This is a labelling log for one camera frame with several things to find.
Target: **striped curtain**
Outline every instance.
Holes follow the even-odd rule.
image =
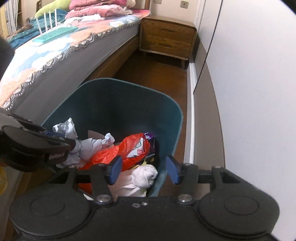
[[[8,0],[0,8],[3,37],[11,35],[17,29],[17,9],[19,0]]]

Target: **yellow-green cushion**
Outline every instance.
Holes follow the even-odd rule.
[[[71,0],[55,0],[52,3],[49,3],[38,10],[35,14],[35,18],[42,16],[44,13],[48,13],[49,11],[53,12],[55,9],[63,9],[65,11],[69,11],[69,5]]]

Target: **red plastic bag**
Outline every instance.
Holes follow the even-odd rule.
[[[138,152],[138,156],[127,157],[133,149],[138,147],[137,145],[140,144],[141,138],[143,138],[144,151],[142,153],[141,151]],[[88,162],[84,167],[80,168],[80,170],[89,169],[91,166],[98,163],[109,164],[114,159],[114,157],[121,155],[123,172],[132,168],[139,161],[141,161],[149,153],[149,149],[150,143],[145,138],[145,135],[143,133],[134,134],[124,138],[123,141],[117,146],[112,146],[108,149],[98,151],[91,158],[90,162]],[[79,187],[84,191],[91,193],[91,185],[89,183],[80,183]]]

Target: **power outlet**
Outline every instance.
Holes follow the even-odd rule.
[[[189,2],[181,1],[181,5],[180,5],[180,7],[181,7],[181,8],[188,8],[188,5],[189,5]]]

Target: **yellow plastic bag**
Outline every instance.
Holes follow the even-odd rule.
[[[5,169],[0,167],[0,195],[5,192],[7,188],[7,176]]]

